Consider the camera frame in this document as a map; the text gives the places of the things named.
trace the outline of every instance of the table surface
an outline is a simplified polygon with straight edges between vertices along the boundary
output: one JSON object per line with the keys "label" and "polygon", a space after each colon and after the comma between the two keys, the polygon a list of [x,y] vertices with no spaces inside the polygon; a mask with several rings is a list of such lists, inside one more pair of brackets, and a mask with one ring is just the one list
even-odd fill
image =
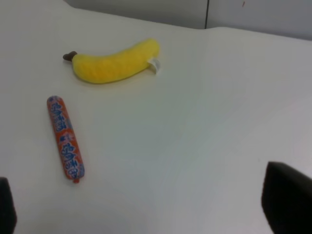
{"label": "table surface", "polygon": [[[312,42],[194,30],[12,0],[0,8],[0,176],[16,234],[271,234],[268,161],[312,176]],[[62,55],[105,55],[145,38],[162,71],[105,85]],[[64,176],[46,99],[61,96],[86,174]]]}

